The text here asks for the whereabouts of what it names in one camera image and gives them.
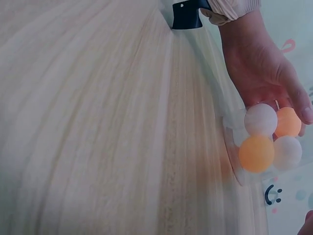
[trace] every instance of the white sleeve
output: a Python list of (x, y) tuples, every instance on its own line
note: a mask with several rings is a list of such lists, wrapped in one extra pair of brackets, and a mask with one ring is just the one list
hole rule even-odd
[(212, 11), (202, 11), (211, 23), (223, 25), (261, 6), (261, 0), (208, 0)]

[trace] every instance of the fingernail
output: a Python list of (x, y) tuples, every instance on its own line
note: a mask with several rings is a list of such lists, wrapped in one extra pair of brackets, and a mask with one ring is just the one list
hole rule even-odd
[(302, 111), (302, 117), (305, 121), (313, 122), (313, 110), (311, 108), (305, 108)]
[(305, 221), (307, 221), (309, 218), (311, 218), (313, 215), (313, 211), (309, 211), (305, 217)]

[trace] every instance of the hand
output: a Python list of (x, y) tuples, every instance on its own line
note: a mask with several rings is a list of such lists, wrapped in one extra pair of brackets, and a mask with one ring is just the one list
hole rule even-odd
[(298, 235), (311, 235), (313, 234), (313, 211), (309, 211), (305, 218), (305, 223), (300, 229)]
[(265, 29), (259, 10), (219, 27), (227, 71), (246, 106), (266, 102), (293, 107), (304, 124), (313, 123), (309, 96), (292, 64)]

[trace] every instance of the black plastic piece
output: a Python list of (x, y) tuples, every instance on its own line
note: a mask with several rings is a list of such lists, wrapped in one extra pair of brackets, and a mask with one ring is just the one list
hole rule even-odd
[(174, 22), (172, 29), (201, 28), (199, 8), (212, 11), (207, 0), (189, 0), (173, 4)]

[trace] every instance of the white ping pong ball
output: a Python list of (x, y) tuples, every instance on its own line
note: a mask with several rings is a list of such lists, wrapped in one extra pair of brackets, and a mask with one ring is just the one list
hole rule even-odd
[(273, 165), (278, 170), (290, 170), (297, 167), (302, 157), (300, 142), (291, 136), (283, 136), (274, 142), (275, 157)]
[(259, 103), (249, 108), (245, 115), (245, 128), (250, 135), (271, 136), (276, 130), (278, 118), (275, 110)]

